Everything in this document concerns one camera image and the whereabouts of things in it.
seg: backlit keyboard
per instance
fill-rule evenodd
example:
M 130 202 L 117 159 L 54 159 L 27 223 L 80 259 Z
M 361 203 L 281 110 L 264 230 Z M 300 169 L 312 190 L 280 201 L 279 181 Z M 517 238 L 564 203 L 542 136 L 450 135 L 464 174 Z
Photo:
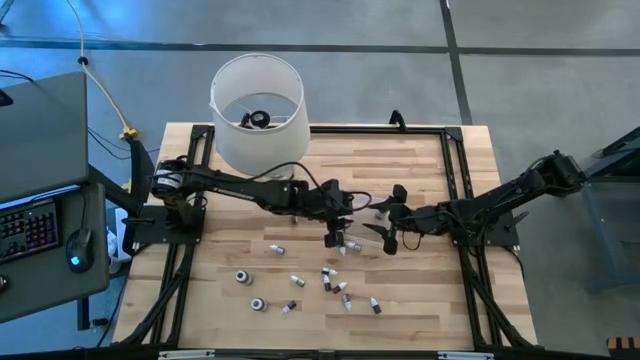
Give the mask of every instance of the backlit keyboard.
M 60 245 L 54 200 L 0 211 L 0 264 Z

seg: computer mouse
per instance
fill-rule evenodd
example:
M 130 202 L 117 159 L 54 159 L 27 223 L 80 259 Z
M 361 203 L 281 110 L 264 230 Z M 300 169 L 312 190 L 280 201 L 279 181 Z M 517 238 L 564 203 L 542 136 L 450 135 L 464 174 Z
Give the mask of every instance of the computer mouse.
M 74 273 L 83 273 L 93 265 L 91 230 L 79 229 L 67 239 L 67 264 Z

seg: wooden table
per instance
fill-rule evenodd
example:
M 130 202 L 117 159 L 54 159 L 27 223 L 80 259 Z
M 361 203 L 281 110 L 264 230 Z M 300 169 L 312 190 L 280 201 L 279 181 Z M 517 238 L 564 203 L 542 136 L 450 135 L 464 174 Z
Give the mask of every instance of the wooden table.
M 192 125 L 167 124 L 159 160 L 186 154 Z M 475 194 L 481 194 L 500 184 L 489 131 L 485 126 L 462 129 L 473 188 Z M 237 173 L 218 154 L 212 159 L 210 167 Z M 448 200 L 437 136 L 313 134 L 301 162 L 321 182 L 336 178 L 343 189 L 369 191 L 381 198 L 400 183 L 409 192 L 411 207 Z M 454 167 L 458 173 L 455 160 Z M 365 246 L 361 254 L 343 257 L 336 249 L 324 248 L 323 224 L 301 221 L 293 226 L 289 217 L 271 215 L 250 202 L 213 193 L 206 196 L 207 220 L 191 272 L 181 348 L 472 348 L 458 253 L 448 236 L 426 236 L 414 252 L 400 245 L 395 256 L 385 255 L 380 247 Z M 150 203 L 159 202 L 153 199 Z M 416 237 L 407 234 L 406 241 L 413 245 Z M 271 253 L 271 244 L 286 248 L 286 255 Z M 167 248 L 152 245 L 134 259 L 114 341 L 129 335 L 156 300 Z M 499 248 L 487 249 L 487 259 L 497 303 L 522 335 L 535 343 L 517 262 Z M 322 266 L 339 272 L 332 278 L 334 284 L 348 282 L 346 292 L 353 302 L 350 313 L 344 309 L 341 294 L 324 291 Z M 254 276 L 253 285 L 245 287 L 235 281 L 240 269 Z M 293 284 L 291 274 L 304 278 L 306 286 Z M 371 296 L 378 299 L 382 314 L 373 314 Z M 252 311 L 254 297 L 264 298 L 269 309 Z M 170 328 L 174 300 L 163 336 Z M 289 300 L 295 300 L 298 307 L 282 316 L 280 309 Z M 481 305 L 479 313 L 483 334 L 489 339 Z

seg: robotic arm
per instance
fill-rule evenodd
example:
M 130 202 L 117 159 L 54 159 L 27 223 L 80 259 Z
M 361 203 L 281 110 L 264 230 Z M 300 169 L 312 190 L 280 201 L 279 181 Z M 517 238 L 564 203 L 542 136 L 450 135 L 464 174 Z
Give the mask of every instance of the robotic arm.
M 192 194 L 213 191 L 256 203 L 276 215 L 291 215 L 327 224 L 326 247 L 344 244 L 346 217 L 353 214 L 353 195 L 341 191 L 338 180 L 324 182 L 315 189 L 302 180 L 255 181 L 225 174 L 206 166 L 189 166 L 180 158 L 161 162 L 153 177 L 151 193 L 164 201 L 168 226 L 189 226 L 193 207 L 187 201 Z
M 473 199 L 445 201 L 413 210 L 404 204 L 407 191 L 402 185 L 395 185 L 393 196 L 370 206 L 379 213 L 389 212 L 390 228 L 365 225 L 382 235 L 383 249 L 389 255 L 397 251 L 398 231 L 421 235 L 450 232 L 457 245 L 484 245 L 481 242 L 486 230 L 501 215 L 544 194 L 564 197 L 575 193 L 582 188 L 584 180 L 573 158 L 556 150 L 536 160 L 516 179 Z

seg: gray floor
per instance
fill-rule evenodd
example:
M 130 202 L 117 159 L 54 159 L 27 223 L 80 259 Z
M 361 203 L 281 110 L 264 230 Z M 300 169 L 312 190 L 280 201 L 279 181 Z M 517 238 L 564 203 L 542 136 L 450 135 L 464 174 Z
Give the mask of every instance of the gray floor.
M 443 46 L 437 0 L 74 1 L 90 39 L 141 42 Z M 638 48 L 632 0 L 450 0 L 460 46 Z M 64 1 L 17 0 L 6 38 L 76 39 Z M 148 149 L 168 121 L 210 121 L 211 79 L 229 52 L 88 52 Z M 414 124 L 460 124 L 448 55 L 277 53 L 305 82 L 312 121 L 383 123 L 400 109 Z M 0 68 L 34 78 L 77 71 L 76 50 L 0 50 Z M 488 125 L 503 180 L 554 149 L 588 156 L 638 126 L 637 57 L 462 56 L 474 124 Z M 0 87 L 18 80 L 0 78 Z M 121 126 L 89 85 L 89 124 L 116 139 Z M 90 144 L 91 162 L 117 182 L 129 164 Z M 599 249 L 582 200 L 541 198 L 519 225 L 527 292 L 541 345 L 606 353 L 608 336 L 640 335 L 640 287 L 589 295 Z M 92 298 L 110 315 L 119 283 Z M 0 325 L 0 353 L 94 346 L 78 333 L 72 304 Z M 25 331 L 41 336 L 20 336 Z

